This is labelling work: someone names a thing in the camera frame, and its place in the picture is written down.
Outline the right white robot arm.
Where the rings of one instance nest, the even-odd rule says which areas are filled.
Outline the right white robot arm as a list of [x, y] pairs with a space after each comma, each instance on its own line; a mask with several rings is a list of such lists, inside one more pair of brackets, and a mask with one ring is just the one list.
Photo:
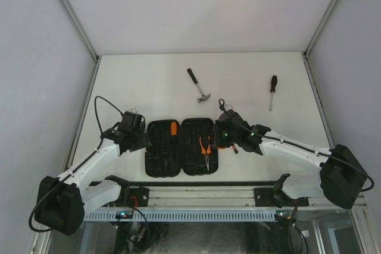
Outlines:
[[367, 191], [371, 178], [351, 150], [313, 146], [287, 138], [270, 127], [249, 125], [234, 110], [224, 111], [214, 124], [218, 147], [238, 145], [245, 152], [284, 159], [309, 173], [282, 174], [273, 186], [274, 201], [282, 206], [301, 198], [325, 197], [342, 209], [351, 209], [358, 195]]

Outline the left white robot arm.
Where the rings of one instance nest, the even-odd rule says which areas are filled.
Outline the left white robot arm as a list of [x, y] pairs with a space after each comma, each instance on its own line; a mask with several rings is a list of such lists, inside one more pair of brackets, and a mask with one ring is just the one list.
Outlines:
[[66, 236], [74, 234], [86, 215], [115, 203], [124, 206], [130, 200], [129, 182], [116, 175], [106, 176], [94, 185], [94, 178], [125, 152], [150, 146], [141, 114], [126, 111], [121, 121], [102, 131], [99, 145], [85, 158], [56, 177], [46, 176], [39, 184], [36, 205], [30, 213], [29, 228], [38, 232], [33, 222]]

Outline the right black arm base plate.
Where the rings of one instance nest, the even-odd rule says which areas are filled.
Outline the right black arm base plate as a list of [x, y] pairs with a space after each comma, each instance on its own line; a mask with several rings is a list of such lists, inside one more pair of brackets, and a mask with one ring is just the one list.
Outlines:
[[260, 187], [254, 189], [255, 205], [258, 207], [276, 206], [278, 208], [291, 207], [291, 206], [309, 206], [307, 197], [299, 199], [291, 199], [281, 190], [274, 191], [269, 187]]

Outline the orange handled needle-nose pliers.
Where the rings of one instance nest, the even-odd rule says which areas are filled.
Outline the orange handled needle-nose pliers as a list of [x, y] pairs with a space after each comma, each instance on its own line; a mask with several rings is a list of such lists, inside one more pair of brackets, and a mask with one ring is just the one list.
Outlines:
[[210, 136], [199, 137], [199, 145], [201, 148], [201, 153], [204, 155], [207, 171], [210, 170], [210, 154], [211, 154], [210, 139], [211, 139]]

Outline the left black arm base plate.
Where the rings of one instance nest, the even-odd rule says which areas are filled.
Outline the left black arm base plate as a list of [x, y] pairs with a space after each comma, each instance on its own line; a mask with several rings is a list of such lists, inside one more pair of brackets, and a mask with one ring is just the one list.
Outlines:
[[149, 202], [149, 189], [146, 187], [131, 187], [123, 190], [120, 197], [113, 202], [115, 206], [147, 207]]

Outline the black plastic tool case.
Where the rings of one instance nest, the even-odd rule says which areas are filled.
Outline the black plastic tool case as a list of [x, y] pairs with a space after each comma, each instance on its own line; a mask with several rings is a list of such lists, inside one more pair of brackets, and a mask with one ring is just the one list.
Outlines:
[[[177, 123], [176, 154], [170, 146], [170, 124]], [[199, 145], [200, 136], [211, 136], [214, 121], [210, 118], [158, 120], [148, 124], [151, 146], [145, 152], [145, 172], [154, 178], [175, 177], [183, 171], [186, 175], [209, 175], [218, 170], [218, 148], [211, 147], [210, 170], [207, 171], [204, 155]]]

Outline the orange grip bit screwdriver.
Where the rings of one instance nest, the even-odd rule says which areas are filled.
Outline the orange grip bit screwdriver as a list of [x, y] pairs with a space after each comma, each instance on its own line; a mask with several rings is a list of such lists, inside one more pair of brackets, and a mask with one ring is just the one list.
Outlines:
[[176, 145], [177, 145], [177, 123], [175, 121], [171, 122], [170, 124], [170, 133], [171, 133], [170, 146], [171, 146], [173, 155], [175, 155]]

